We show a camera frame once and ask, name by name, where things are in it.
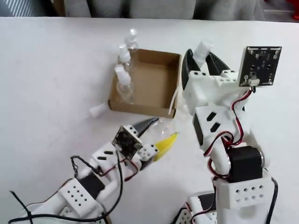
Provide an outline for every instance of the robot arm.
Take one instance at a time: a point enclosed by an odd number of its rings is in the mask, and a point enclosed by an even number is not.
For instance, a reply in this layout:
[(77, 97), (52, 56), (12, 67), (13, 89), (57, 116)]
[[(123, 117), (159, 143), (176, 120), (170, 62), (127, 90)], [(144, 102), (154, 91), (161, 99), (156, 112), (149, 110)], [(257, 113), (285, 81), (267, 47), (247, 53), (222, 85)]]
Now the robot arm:
[[(182, 213), (173, 223), (187, 218), (197, 224), (216, 219), (218, 224), (264, 224), (271, 198), (271, 175), (265, 170), (269, 157), (250, 129), (244, 106), (257, 87), (273, 84), (281, 47), (246, 47), (239, 73), (206, 49), (201, 43), (194, 54), (186, 52), (182, 84), (200, 148), (215, 176), (215, 193), (190, 197), (189, 212), (183, 212), (187, 217)], [(206, 57), (210, 74), (200, 70), (198, 55)]]
[[(94, 152), (88, 162), (79, 156), (71, 157), (75, 178), (68, 180), (52, 197), (31, 211), (34, 224), (99, 223), (100, 220), (109, 223), (108, 215), (120, 200), (123, 183), (168, 150), (161, 147), (163, 142), (143, 144), (139, 139), (157, 120), (152, 118), (132, 126), (121, 126), (115, 139)], [(76, 159), (87, 167), (78, 172)], [(119, 188), (116, 203), (106, 212), (103, 203)], [(24, 209), (20, 218), (9, 223), (30, 224), (27, 216)]]

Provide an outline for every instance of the circuit board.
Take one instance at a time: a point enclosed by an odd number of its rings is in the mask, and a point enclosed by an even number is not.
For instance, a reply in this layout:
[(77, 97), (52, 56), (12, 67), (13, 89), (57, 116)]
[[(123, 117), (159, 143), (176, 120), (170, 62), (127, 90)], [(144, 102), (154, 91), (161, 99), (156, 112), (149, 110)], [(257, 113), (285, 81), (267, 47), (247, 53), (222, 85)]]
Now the circuit board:
[(246, 47), (239, 86), (273, 85), (282, 47)]
[(131, 160), (135, 153), (142, 148), (141, 141), (124, 126), (120, 127), (112, 144), (129, 160)]

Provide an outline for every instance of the white table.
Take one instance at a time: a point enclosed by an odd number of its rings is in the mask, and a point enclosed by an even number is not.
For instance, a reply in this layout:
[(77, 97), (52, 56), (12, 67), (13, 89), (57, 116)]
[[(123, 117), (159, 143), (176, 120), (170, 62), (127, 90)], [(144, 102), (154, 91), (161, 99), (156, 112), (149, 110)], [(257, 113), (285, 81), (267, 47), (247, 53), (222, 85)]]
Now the white table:
[[(88, 117), (90, 107), (107, 99), (117, 45), (130, 27), (139, 31), (141, 48), (181, 55), (209, 39), (213, 52), (234, 70), (246, 45), (283, 46), (275, 85), (258, 89), (246, 110), (262, 146), (272, 152), (270, 170), (279, 183), (272, 223), (297, 222), (298, 24), (0, 18), (1, 223), (21, 210), (10, 189), (25, 203), (43, 201), (72, 177), (71, 155), (88, 159), (120, 125), (146, 118), (111, 111)], [(185, 124), (180, 113), (175, 146), (125, 184), (111, 215), (114, 224), (168, 224), (189, 194), (212, 189), (191, 121)]]

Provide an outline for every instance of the plastic bottle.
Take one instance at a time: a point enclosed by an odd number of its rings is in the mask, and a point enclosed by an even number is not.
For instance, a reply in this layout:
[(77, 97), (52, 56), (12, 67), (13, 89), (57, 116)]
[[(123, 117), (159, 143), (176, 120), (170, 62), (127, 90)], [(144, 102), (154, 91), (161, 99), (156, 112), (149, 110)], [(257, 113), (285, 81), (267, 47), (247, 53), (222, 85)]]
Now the plastic bottle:
[(131, 53), (131, 63), (133, 69), (137, 67), (138, 64), (138, 43), (137, 43), (137, 30), (130, 29), (130, 34), (125, 39), (127, 48)]
[(114, 70), (118, 77), (118, 83), (116, 85), (118, 94), (124, 102), (132, 104), (134, 102), (134, 85), (130, 75), (121, 64), (116, 65)]
[(121, 64), (127, 73), (132, 72), (131, 55), (125, 43), (119, 45), (118, 64)]

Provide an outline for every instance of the open cardboard box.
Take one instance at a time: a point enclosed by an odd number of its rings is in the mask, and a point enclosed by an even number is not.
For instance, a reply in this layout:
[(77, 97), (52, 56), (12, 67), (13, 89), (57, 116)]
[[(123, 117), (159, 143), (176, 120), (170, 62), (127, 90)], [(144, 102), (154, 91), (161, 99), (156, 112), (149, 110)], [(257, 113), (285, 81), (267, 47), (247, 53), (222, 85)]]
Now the open cardboard box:
[(179, 84), (181, 55), (139, 49), (138, 59), (137, 68), (131, 74), (135, 86), (134, 103), (127, 104), (121, 101), (116, 90), (118, 79), (115, 75), (108, 100), (110, 109), (173, 118), (177, 108), (177, 97), (170, 114), (168, 110)]

